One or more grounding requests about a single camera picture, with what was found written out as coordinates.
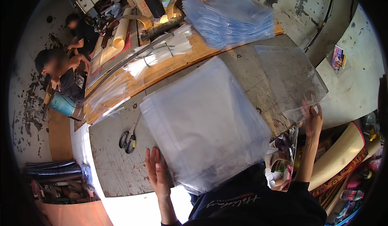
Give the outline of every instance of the colorful patterned fabric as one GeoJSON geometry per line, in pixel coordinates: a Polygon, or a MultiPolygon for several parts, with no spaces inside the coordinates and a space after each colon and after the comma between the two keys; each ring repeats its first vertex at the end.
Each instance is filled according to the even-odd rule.
{"type": "Polygon", "coordinates": [[[330,180],[326,181],[322,185],[312,190],[311,194],[313,194],[313,196],[319,196],[320,194],[324,193],[335,184],[345,179],[354,169],[356,169],[361,164],[361,162],[367,155],[368,155],[368,151],[365,149],[365,147],[362,148],[362,150],[357,154],[357,156],[354,157],[354,159],[349,164],[347,164],[345,168],[343,168],[330,180]]]}

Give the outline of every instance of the wooden workbench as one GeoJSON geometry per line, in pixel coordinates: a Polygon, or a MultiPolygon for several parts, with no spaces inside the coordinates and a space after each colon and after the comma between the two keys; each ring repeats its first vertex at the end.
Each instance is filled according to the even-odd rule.
{"type": "MultiPolygon", "coordinates": [[[[268,79],[264,74],[254,45],[277,45],[294,47],[296,44],[287,36],[257,41],[221,53],[218,56],[239,81],[249,100],[260,112],[273,132],[272,139],[293,126],[284,117],[274,102],[268,79]]],[[[129,131],[140,115],[139,104],[142,99],[159,88],[174,82],[192,72],[205,61],[165,78],[139,92],[124,102],[124,107],[112,117],[106,117],[89,128],[90,143],[97,175],[106,197],[129,196],[152,192],[144,165],[146,148],[156,146],[143,117],[135,129],[137,146],[131,155],[119,149],[118,141],[124,131],[129,131]]]]}
{"type": "MultiPolygon", "coordinates": [[[[277,22],[275,25],[274,34],[280,35],[283,34],[284,30],[280,27],[279,23],[277,22]]],[[[109,79],[107,79],[104,83],[107,84],[111,80],[114,79],[114,77],[117,77],[121,74],[124,75],[123,79],[128,83],[127,85],[127,93],[124,97],[120,97],[119,99],[113,99],[109,102],[103,103],[99,106],[96,110],[93,110],[91,108],[90,100],[93,98],[94,95],[98,95],[99,91],[101,91],[101,88],[95,92],[95,94],[88,99],[88,101],[85,103],[84,110],[86,112],[86,122],[87,124],[93,124],[95,121],[97,121],[100,116],[109,110],[111,107],[115,107],[121,100],[124,100],[125,98],[134,97],[136,94],[140,93],[144,89],[151,87],[152,85],[158,83],[159,81],[163,80],[164,78],[167,78],[174,73],[177,73],[187,67],[190,67],[194,64],[197,64],[203,60],[206,60],[208,58],[211,58],[213,56],[216,56],[218,54],[221,54],[224,51],[208,48],[207,45],[203,42],[201,37],[196,34],[194,31],[194,34],[189,38],[189,41],[192,45],[192,52],[188,54],[181,54],[176,55],[172,58],[169,58],[162,63],[159,63],[157,65],[154,65],[147,69],[147,71],[144,73],[143,80],[139,80],[136,82],[136,80],[133,79],[133,77],[129,73],[125,73],[123,69],[118,70],[114,75],[112,75],[109,79]]],[[[85,96],[88,95],[88,93],[94,89],[94,87],[98,84],[97,81],[94,83],[89,89],[86,89],[85,96]]]]}

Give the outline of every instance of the scissors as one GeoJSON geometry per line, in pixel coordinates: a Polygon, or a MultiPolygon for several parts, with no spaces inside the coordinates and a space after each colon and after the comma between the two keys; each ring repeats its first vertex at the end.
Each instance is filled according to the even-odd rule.
{"type": "Polygon", "coordinates": [[[135,150],[135,147],[136,147],[135,128],[140,120],[141,115],[142,114],[140,113],[139,118],[137,119],[137,122],[136,122],[135,126],[133,127],[132,135],[130,135],[129,131],[126,131],[120,137],[119,148],[124,149],[124,151],[127,154],[131,154],[135,150]]]}

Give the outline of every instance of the black-handled scissors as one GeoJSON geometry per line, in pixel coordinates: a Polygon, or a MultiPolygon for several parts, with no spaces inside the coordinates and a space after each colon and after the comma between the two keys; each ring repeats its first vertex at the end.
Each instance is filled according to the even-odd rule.
{"type": "Polygon", "coordinates": [[[136,147],[136,137],[134,134],[132,134],[129,138],[129,141],[127,142],[128,137],[129,131],[124,132],[120,137],[119,147],[120,149],[124,149],[127,154],[131,154],[136,147]]]}

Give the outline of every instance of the scratched metal surface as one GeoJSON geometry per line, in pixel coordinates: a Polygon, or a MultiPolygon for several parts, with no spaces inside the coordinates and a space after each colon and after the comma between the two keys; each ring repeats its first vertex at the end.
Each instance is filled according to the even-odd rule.
{"type": "MultiPolygon", "coordinates": [[[[252,104],[260,112],[273,132],[272,139],[293,126],[284,117],[279,106],[272,98],[267,77],[261,68],[254,45],[296,46],[287,36],[254,42],[222,53],[219,57],[225,62],[235,78],[240,82],[252,104]]],[[[124,102],[124,109],[114,117],[107,117],[89,128],[90,143],[97,175],[106,197],[130,196],[152,192],[148,181],[144,157],[147,148],[156,146],[143,117],[135,129],[136,149],[127,155],[118,147],[118,140],[124,131],[131,129],[140,114],[139,104],[146,94],[172,83],[204,62],[186,68],[124,102]]]]}

